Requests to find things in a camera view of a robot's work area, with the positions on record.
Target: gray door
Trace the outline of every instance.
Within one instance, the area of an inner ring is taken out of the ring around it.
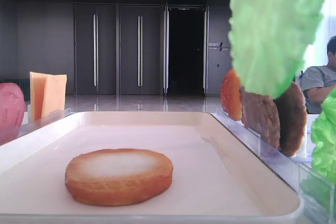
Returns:
[[[140,94],[138,29],[140,8],[120,7],[120,93]]]
[[[116,94],[115,7],[75,6],[77,94]]]
[[[142,86],[141,94],[160,94],[160,8],[141,8]]]
[[[98,67],[98,93],[116,94],[116,8],[112,5],[97,6],[99,18],[99,67]]]
[[[160,8],[120,7],[121,94],[160,94]]]

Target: toy burger bun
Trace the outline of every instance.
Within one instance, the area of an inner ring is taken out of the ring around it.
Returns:
[[[228,113],[228,116],[235,121],[242,119],[240,101],[240,80],[236,76],[234,69],[230,70],[224,77],[221,86],[220,102],[223,110]]]
[[[172,173],[172,162],[157,152],[100,150],[75,157],[66,169],[65,185],[80,203],[125,206],[166,191]]]

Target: gray wall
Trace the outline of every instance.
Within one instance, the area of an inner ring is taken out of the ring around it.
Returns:
[[[73,5],[19,3],[18,75],[67,74],[67,94],[75,91]]]
[[[16,2],[0,0],[0,81],[17,77]]]
[[[230,57],[230,43],[228,32],[230,31],[229,7],[209,7],[209,54],[208,54],[208,95],[218,95],[224,75],[232,68]],[[222,51],[211,47],[211,43],[223,43]]]

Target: open doorway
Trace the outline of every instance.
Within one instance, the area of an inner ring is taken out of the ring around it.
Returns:
[[[204,95],[202,8],[169,11],[168,95]]]

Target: toy lettuce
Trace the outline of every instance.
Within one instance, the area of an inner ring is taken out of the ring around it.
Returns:
[[[278,98],[314,42],[324,0],[231,0],[233,67],[247,92]]]
[[[313,122],[311,140],[316,144],[312,153],[312,168],[336,183],[336,89],[322,104],[323,111]],[[309,176],[301,183],[303,192],[313,197],[325,209],[330,207],[330,186]]]

